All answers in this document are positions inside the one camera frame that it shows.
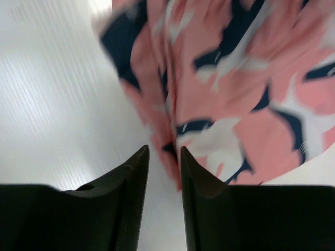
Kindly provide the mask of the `pink shark print shorts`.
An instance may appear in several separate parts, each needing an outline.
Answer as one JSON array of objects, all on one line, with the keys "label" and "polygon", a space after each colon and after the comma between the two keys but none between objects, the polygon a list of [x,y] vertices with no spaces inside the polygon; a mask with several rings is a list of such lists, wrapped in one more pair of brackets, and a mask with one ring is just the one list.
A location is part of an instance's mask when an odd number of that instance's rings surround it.
[{"label": "pink shark print shorts", "polygon": [[181,186],[181,148],[261,184],[334,145],[334,1],[115,1],[93,19]]}]

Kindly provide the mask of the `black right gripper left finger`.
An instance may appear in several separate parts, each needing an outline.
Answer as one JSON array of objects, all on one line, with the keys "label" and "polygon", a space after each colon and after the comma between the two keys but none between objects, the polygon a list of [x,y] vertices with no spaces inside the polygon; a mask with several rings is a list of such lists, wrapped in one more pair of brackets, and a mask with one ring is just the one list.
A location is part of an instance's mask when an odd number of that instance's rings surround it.
[{"label": "black right gripper left finger", "polygon": [[143,146],[76,190],[1,185],[1,250],[136,250],[148,169]]}]

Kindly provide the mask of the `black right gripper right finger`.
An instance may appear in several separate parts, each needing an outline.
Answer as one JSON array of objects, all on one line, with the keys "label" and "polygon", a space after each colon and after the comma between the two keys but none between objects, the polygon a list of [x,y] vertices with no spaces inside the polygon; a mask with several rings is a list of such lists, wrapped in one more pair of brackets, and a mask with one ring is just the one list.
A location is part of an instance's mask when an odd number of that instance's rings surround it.
[{"label": "black right gripper right finger", "polygon": [[181,149],[188,250],[334,250],[331,186],[227,185]]}]

